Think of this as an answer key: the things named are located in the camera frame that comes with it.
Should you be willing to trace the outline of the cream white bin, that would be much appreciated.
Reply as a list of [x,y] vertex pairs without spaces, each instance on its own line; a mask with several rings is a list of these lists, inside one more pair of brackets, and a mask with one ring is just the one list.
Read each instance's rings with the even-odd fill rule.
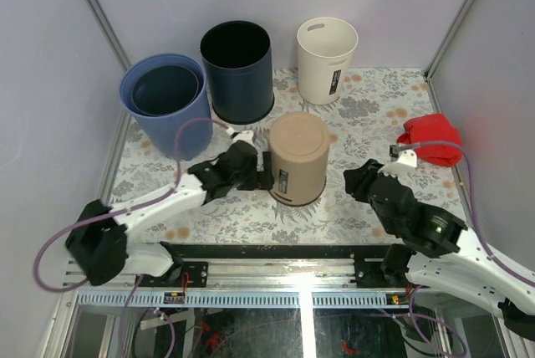
[[339,18],[313,18],[300,26],[297,42],[302,98],[314,105],[336,101],[359,42],[356,29]]

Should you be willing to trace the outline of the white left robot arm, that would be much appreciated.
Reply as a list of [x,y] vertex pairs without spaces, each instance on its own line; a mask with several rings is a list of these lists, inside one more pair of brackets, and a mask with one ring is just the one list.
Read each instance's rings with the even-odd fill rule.
[[233,188],[269,191],[273,183],[270,152],[258,152],[248,141],[234,141],[217,158],[191,166],[177,183],[114,207],[92,201],[80,216],[83,226],[70,232],[65,247],[93,286],[133,273],[171,287],[182,279],[182,257],[168,242],[138,242],[140,234],[224,198]]

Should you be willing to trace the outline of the dark navy tall bin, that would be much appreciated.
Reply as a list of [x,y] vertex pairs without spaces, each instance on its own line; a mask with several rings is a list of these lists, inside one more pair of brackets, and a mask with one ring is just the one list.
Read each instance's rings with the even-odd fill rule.
[[208,30],[200,52],[212,108],[236,125],[260,121],[273,108],[273,67],[268,32],[256,23],[230,21]]

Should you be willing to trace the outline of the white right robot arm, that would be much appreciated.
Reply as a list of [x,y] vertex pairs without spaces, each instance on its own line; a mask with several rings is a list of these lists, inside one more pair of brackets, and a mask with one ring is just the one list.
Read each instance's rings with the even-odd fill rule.
[[500,252],[484,249],[473,228],[445,209],[419,202],[398,178],[417,167],[413,151],[383,165],[374,159],[344,171],[345,191],[371,206],[383,229],[400,239],[381,265],[390,286],[406,280],[474,304],[504,321],[512,332],[534,339],[534,273],[510,260],[513,272],[495,263]]

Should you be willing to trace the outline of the tan cylindrical bin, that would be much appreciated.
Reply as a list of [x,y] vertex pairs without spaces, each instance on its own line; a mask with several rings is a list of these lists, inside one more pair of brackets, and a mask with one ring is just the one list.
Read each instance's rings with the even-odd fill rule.
[[273,122],[268,146],[274,180],[272,196],[295,207],[318,199],[327,181],[327,125],[309,113],[287,113]]

